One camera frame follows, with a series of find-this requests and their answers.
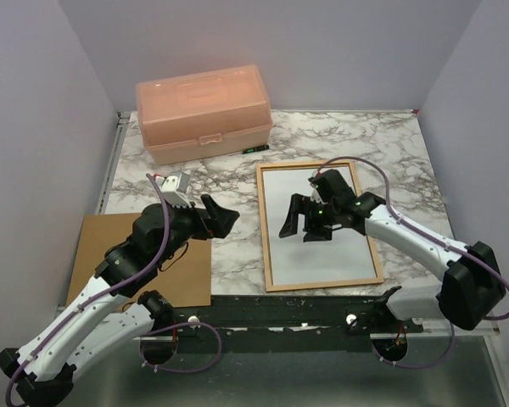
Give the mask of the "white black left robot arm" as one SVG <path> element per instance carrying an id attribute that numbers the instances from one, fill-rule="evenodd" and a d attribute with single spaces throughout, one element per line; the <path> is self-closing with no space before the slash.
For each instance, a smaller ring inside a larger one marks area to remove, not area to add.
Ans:
<path id="1" fill-rule="evenodd" d="M 140 335 L 184 327 L 157 291 L 142 289 L 161 266 L 192 239 L 223 239 L 239 217 L 202 195 L 202 208 L 177 203 L 175 192 L 160 195 L 135 219 L 131 234 L 109 249 L 86 286 L 40 334 L 20 348 L 0 352 L 8 376 L 8 406 L 17 393 L 25 406 L 56 406 L 97 360 Z"/>

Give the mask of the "brown frame backing board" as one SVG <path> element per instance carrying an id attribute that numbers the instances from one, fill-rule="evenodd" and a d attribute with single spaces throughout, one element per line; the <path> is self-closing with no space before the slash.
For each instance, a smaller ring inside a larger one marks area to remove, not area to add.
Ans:
<path id="1" fill-rule="evenodd" d="M 126 240 L 131 234 L 137 213 L 88 215 L 85 217 L 78 244 L 66 303 L 70 304 L 96 267 L 104 253 Z M 134 294 L 135 301 L 146 291 L 158 291 L 174 307 L 204 306 L 211 295 L 211 242 L 191 240 L 188 249 L 180 249 L 165 262 L 162 271 L 148 285 Z"/>

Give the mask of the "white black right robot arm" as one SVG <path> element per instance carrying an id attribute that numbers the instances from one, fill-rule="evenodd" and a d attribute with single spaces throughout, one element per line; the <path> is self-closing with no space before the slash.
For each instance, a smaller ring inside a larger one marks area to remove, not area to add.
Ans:
<path id="1" fill-rule="evenodd" d="M 339 228 L 352 229 L 398 249 L 438 279 L 434 286 L 389 289 L 385 304 L 373 311 L 374 324 L 383 332 L 413 318 L 446 319 L 471 331 L 509 293 L 490 246 L 442 237 L 371 192 L 325 192 L 318 199 L 295 193 L 279 236 L 295 235 L 299 218 L 307 242 L 328 241 Z"/>

